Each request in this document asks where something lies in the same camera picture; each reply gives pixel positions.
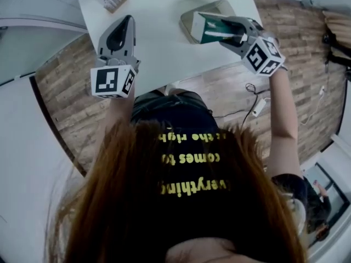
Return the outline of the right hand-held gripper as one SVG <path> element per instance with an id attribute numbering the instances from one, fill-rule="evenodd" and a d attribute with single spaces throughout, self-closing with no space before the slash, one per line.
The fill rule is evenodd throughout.
<path id="1" fill-rule="evenodd" d="M 218 20 L 219 32 L 232 32 L 234 37 L 220 44 L 241 57 L 243 65 L 256 76 L 270 77 L 285 62 L 279 49 L 269 41 L 257 40 L 254 19 L 228 16 Z"/>

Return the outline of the person's right hand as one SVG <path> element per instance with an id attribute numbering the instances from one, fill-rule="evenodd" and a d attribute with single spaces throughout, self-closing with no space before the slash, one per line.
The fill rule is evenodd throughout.
<path id="1" fill-rule="evenodd" d="M 279 42 L 278 38 L 276 37 L 276 35 L 275 35 L 273 32 L 265 30 L 260 24 L 257 24 L 257 25 L 256 25 L 256 29 L 257 29 L 257 31 L 258 31 L 257 40 L 260 40 L 260 41 L 263 41 L 263 40 L 269 41 L 269 42 L 271 42 L 271 43 L 274 43 L 274 45 L 275 45 L 277 48 L 280 48 L 280 42 Z"/>

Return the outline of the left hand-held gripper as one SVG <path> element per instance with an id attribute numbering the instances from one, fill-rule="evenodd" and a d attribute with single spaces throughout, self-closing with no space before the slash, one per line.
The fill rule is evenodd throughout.
<path id="1" fill-rule="evenodd" d="M 135 20 L 126 15 L 100 36 L 95 67 L 90 70 L 92 95 L 126 98 L 139 71 L 140 60 L 134 56 Z"/>

